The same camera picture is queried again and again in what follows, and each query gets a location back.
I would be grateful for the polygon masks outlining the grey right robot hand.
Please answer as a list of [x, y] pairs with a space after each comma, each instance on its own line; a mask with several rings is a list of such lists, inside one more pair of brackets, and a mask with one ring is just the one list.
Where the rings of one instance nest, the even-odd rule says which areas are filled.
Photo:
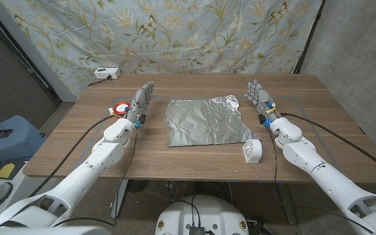
[[257, 80], [247, 84], [247, 93], [244, 96], [256, 106], [261, 125], [269, 128], [273, 121], [280, 118], [274, 100]]

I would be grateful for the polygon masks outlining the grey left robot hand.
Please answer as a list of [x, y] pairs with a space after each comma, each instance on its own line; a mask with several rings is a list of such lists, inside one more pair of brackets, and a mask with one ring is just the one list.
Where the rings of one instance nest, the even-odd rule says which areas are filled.
[[137, 127], [146, 122], [148, 106], [155, 98], [154, 86], [154, 82], [150, 81], [137, 90], [130, 102], [129, 110], [125, 114], [125, 119], [135, 123]]

